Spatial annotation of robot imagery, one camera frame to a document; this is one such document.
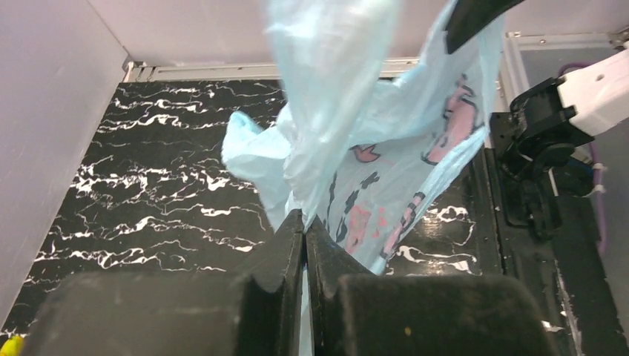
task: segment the cable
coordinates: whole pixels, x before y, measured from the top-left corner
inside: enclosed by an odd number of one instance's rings
[[[582,69],[592,64],[592,62],[567,63],[559,68],[558,77],[563,76],[570,69]],[[607,248],[607,220],[605,219],[605,207],[603,206],[603,193],[605,192],[605,189],[603,188],[603,169],[605,167],[599,160],[599,150],[596,147],[596,144],[594,142],[590,142],[588,146],[590,147],[590,154],[592,155],[594,168],[594,189],[592,190],[592,194],[596,195],[596,215],[599,218],[598,225],[600,237],[598,249],[599,255],[602,256],[603,254],[605,254],[605,249]]]

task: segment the marble tabletop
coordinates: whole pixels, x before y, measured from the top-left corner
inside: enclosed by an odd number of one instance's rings
[[[48,292],[81,271],[223,273],[273,235],[249,182],[220,160],[230,114],[270,125],[276,81],[121,84],[1,330],[27,334]],[[477,225],[471,165],[399,246],[386,274],[501,273]]]

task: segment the plastic bag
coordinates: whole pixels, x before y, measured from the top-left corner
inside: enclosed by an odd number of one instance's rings
[[[336,243],[383,271],[488,134],[504,18],[447,55],[454,5],[436,19],[419,63],[389,82],[378,77],[402,1],[269,0],[268,32],[289,103],[266,130],[234,113],[223,162],[255,184],[275,229],[301,208],[306,227],[318,215]],[[301,355],[311,347],[307,308]]]

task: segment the yellow object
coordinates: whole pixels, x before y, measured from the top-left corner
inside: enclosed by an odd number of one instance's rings
[[[0,349],[0,356],[19,356],[23,345],[24,338],[21,336],[14,336],[2,345],[2,348]]]

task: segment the translucent plastic bag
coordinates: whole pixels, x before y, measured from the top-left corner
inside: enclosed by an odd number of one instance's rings
[[[301,208],[306,226],[318,215],[336,243],[383,271],[488,134],[504,19],[447,55],[454,5],[436,19],[415,68],[389,82],[378,76],[402,1],[269,0],[268,32],[289,103],[266,130],[234,113],[223,162],[255,184],[274,228]],[[302,307],[307,355],[308,303]]]

